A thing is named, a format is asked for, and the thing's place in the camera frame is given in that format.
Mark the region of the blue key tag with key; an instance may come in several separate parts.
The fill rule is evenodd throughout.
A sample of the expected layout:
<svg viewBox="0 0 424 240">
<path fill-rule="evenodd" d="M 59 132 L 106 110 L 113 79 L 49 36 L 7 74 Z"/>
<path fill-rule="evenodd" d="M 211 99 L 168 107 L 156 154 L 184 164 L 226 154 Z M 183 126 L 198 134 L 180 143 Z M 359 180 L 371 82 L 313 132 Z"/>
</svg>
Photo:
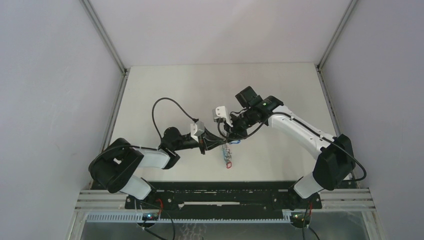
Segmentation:
<svg viewBox="0 0 424 240">
<path fill-rule="evenodd" d="M 237 145 L 237 144 L 239 144 L 240 142 L 241 142 L 241 140 L 233 140 L 233 141 L 229 142 L 228 144 L 229 144 L 229 145 Z"/>
</svg>

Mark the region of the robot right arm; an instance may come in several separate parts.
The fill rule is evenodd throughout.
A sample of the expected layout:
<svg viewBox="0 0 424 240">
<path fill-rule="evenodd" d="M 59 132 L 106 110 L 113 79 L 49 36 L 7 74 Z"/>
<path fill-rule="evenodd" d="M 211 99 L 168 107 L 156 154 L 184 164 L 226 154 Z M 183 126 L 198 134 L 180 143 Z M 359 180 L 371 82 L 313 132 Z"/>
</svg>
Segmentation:
<svg viewBox="0 0 424 240">
<path fill-rule="evenodd" d="M 220 120 L 230 141 L 250 137 L 248 129 L 254 125 L 269 126 L 282 131 L 297 141 L 315 159 L 313 171 L 301 177 L 291 188 L 289 203 L 302 208 L 309 197 L 322 190 L 334 190 L 354 170 L 351 140 L 344 134 L 333 136 L 294 114 L 278 98 L 270 95 L 262 98 L 251 86 L 236 94 L 243 112 L 225 111 Z"/>
</svg>

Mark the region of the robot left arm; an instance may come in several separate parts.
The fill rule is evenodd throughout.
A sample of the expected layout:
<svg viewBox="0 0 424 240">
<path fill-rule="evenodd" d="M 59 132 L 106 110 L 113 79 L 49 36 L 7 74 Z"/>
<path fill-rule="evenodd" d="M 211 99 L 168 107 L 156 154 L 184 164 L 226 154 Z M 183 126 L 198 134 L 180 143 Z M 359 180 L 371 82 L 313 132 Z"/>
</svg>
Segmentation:
<svg viewBox="0 0 424 240">
<path fill-rule="evenodd" d="M 225 145 L 227 140 L 212 134 L 207 129 L 200 135 L 181 134 L 176 127 L 164 131 L 158 148 L 142 147 L 130 144 L 124 138 L 116 139 L 100 153 L 89 165 L 88 171 L 93 180 L 97 181 L 109 193 L 123 192 L 129 183 L 135 183 L 137 202 L 143 208 L 149 209 L 156 203 L 157 196 L 150 191 L 150 185 L 134 176 L 138 168 L 158 168 L 168 170 L 180 160 L 177 151 L 196 149 L 201 154 L 218 146 Z"/>
</svg>

